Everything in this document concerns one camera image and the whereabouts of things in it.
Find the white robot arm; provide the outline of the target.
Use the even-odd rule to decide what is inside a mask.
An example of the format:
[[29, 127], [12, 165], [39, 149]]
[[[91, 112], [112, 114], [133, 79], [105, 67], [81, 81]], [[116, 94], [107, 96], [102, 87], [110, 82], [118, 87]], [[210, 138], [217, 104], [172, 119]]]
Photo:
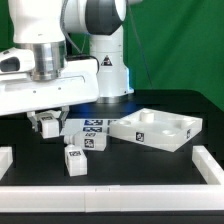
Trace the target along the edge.
[[14, 47], [0, 53], [0, 116], [54, 132], [71, 105], [131, 92], [123, 63], [126, 0], [8, 0]]

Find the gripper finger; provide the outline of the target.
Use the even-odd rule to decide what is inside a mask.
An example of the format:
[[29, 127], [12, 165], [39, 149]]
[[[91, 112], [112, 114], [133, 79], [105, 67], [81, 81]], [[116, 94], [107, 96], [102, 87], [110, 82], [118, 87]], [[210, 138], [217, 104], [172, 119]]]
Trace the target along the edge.
[[35, 132], [40, 132], [41, 131], [41, 124], [40, 124], [38, 114], [35, 111], [28, 112], [27, 113], [27, 118], [29, 119], [29, 121], [32, 124], [32, 129]]
[[59, 128], [62, 129], [65, 126], [66, 118], [69, 114], [69, 107], [63, 106], [59, 110], [56, 111], [55, 118], [59, 123]]

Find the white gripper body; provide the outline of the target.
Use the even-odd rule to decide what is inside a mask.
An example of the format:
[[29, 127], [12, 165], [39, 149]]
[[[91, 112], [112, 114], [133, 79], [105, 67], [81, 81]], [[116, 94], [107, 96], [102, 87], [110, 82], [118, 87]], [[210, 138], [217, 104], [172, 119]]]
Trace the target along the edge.
[[25, 75], [0, 81], [0, 116], [94, 102], [99, 97], [96, 59], [67, 63], [55, 80], [37, 82]]

